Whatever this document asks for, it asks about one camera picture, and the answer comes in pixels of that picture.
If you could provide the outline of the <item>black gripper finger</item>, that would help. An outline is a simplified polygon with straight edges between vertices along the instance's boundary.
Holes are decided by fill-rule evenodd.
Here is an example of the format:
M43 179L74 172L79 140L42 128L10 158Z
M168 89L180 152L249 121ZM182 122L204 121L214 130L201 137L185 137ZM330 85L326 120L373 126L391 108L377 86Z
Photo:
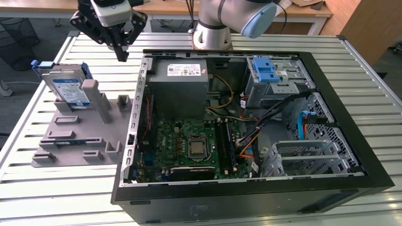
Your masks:
M129 58L127 48L135 42L138 36L143 32L146 24L147 24L147 19L149 19L149 16L143 12L139 12L139 11L133 12L133 18L130 20L133 28L123 36L125 37L123 38L125 45L122 46L122 49L125 50L123 51L125 56L123 56L123 59L122 59L123 62L126 62L127 58Z
M70 19L73 26L79 29L98 44L106 44L107 47L115 52L118 60L123 59L123 25L118 24L111 27L105 27L101 21L90 15L85 16L81 11L77 11Z

